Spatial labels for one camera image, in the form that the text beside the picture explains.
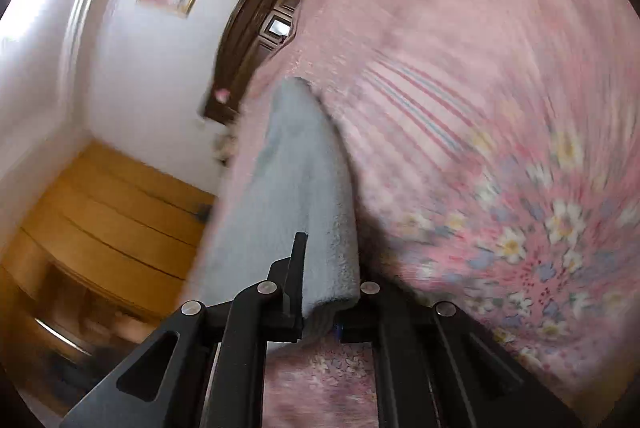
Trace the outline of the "pink floral bedspread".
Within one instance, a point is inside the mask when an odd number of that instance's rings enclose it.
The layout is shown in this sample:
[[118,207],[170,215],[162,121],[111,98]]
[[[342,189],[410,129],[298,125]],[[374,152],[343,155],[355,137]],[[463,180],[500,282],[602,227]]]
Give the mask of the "pink floral bedspread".
[[629,1],[303,0],[248,84],[212,243],[287,76],[340,131],[361,255],[478,319],[584,426],[605,422],[639,369]]

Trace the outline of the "dark wooden headboard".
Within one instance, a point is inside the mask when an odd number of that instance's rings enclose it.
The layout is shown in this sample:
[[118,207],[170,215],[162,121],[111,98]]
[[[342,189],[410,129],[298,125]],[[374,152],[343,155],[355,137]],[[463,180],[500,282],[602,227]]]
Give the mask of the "dark wooden headboard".
[[239,0],[222,32],[203,116],[228,125],[259,65],[293,33],[301,0]]

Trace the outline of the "crumpled clothes pile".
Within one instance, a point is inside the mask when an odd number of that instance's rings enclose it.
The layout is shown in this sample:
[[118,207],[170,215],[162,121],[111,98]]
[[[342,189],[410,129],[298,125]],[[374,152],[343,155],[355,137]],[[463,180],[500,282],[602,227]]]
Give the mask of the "crumpled clothes pile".
[[214,159],[219,162],[221,166],[227,166],[235,156],[237,143],[238,141],[233,133],[219,135],[214,142]]

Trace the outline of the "orange wooden wardrobe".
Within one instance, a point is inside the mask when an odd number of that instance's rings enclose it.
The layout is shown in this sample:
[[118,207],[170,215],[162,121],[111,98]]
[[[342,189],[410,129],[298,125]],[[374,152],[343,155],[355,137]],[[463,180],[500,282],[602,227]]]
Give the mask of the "orange wooden wardrobe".
[[56,422],[174,312],[214,196],[102,143],[47,187],[1,261],[1,363]]

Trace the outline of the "grey fleece pants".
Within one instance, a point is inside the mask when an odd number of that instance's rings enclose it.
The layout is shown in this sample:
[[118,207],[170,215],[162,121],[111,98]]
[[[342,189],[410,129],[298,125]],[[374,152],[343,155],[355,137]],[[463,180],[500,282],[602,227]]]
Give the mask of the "grey fleece pants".
[[219,210],[201,244],[186,296],[220,304],[266,278],[271,263],[307,236],[303,338],[332,328],[360,296],[352,178],[335,127],[307,82],[288,78],[271,99],[268,129],[250,181]]

